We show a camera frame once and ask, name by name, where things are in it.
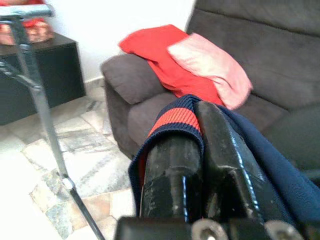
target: stone tile floor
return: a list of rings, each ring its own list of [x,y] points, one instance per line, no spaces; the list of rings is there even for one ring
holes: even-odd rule
[[[123,155],[112,136],[104,90],[51,110],[71,179],[107,240],[121,216],[134,214]],[[96,239],[62,188],[38,116],[0,126],[0,239]]]

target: metal frame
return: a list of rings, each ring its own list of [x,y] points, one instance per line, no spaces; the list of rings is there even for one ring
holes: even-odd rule
[[[19,73],[19,71],[7,64],[1,58],[0,71],[28,87],[36,110],[39,114],[41,124],[47,133],[48,140],[57,163],[58,174],[63,186],[79,207],[82,215],[93,230],[97,239],[105,240],[96,222],[79,196],[74,182],[68,175],[65,160],[51,119],[48,99],[43,81],[40,77],[36,58],[32,46],[30,45],[26,30],[22,24],[25,18],[52,17],[52,15],[52,9],[46,4],[0,7],[0,24],[8,24],[11,28],[15,46],[17,48],[17,56],[22,67],[23,74]]]

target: black side table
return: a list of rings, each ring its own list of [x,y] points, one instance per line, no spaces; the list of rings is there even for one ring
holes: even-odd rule
[[[32,48],[51,108],[86,94],[75,41],[55,33]],[[0,45],[0,57],[21,71],[16,53],[15,46]],[[0,125],[37,112],[28,88],[2,72],[0,93]]]

